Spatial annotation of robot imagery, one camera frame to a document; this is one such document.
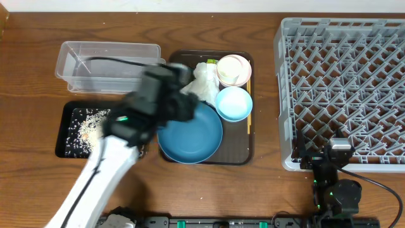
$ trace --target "transparent plastic bin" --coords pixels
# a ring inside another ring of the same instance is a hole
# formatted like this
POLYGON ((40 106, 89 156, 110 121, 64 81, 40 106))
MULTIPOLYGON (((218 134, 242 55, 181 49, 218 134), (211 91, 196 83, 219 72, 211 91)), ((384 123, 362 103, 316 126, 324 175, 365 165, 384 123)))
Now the transparent plastic bin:
POLYGON ((284 18, 274 38, 282 165, 297 130, 318 150, 340 129, 352 172, 405 172, 405 20, 284 18))
POLYGON ((118 58, 138 63, 165 63, 157 44, 122 42, 66 41, 56 64, 56 77, 67 81, 71 92, 127 93, 136 91, 142 66, 110 60, 91 60, 93 56, 118 58))

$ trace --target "white cloth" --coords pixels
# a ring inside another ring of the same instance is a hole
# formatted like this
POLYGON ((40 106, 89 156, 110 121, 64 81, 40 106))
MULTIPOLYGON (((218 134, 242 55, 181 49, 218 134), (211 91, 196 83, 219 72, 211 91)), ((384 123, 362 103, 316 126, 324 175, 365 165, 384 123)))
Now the white cloth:
POLYGON ((198 63, 193 72, 195 80, 186 85, 180 92, 187 94, 193 92, 200 101, 206 101, 215 107, 215 99, 220 92, 220 81, 216 76, 216 64, 198 63))

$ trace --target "clear plastic container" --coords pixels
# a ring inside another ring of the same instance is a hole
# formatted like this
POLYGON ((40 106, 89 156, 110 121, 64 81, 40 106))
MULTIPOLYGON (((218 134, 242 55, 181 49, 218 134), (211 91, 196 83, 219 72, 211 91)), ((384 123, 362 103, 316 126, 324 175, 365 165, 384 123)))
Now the clear plastic container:
POLYGON ((137 90, 142 66, 110 60, 86 61, 93 56, 144 64, 166 62, 160 58, 157 44, 66 41, 59 52, 56 77, 67 81, 71 92, 121 94, 137 90))

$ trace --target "white dish rack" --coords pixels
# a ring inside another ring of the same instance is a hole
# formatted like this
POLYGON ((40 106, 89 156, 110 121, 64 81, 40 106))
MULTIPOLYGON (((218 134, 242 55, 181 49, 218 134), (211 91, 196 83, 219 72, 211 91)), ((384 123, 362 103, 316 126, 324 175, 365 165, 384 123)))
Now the white dish rack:
POLYGON ((282 165, 297 129, 319 149, 340 129, 352 172, 405 172, 405 20, 285 18, 274 40, 282 165))

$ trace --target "wooden tabletop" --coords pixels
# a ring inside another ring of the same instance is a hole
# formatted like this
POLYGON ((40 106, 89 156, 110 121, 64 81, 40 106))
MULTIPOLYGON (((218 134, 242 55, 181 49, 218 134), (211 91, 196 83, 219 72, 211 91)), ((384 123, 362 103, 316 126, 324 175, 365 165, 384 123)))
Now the wooden tabletop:
MULTIPOLYGON (((106 211, 130 206, 172 216, 272 217, 285 210, 310 215, 313 176, 281 166, 278 85, 273 37, 285 17, 404 18, 371 14, 12 13, 0 42, 0 227, 42 227, 56 213, 84 159, 54 154, 63 106, 93 96, 67 91, 54 74, 65 41, 154 43, 164 59, 178 49, 248 52, 255 62, 254 157, 244 166, 180 165, 150 153, 123 178, 106 211)), ((404 174, 365 174, 405 199, 404 174)), ((340 178, 349 178, 339 174, 340 178)), ((362 217, 382 227, 397 200, 361 180, 362 217)), ((405 218, 398 227, 405 226, 405 218)))

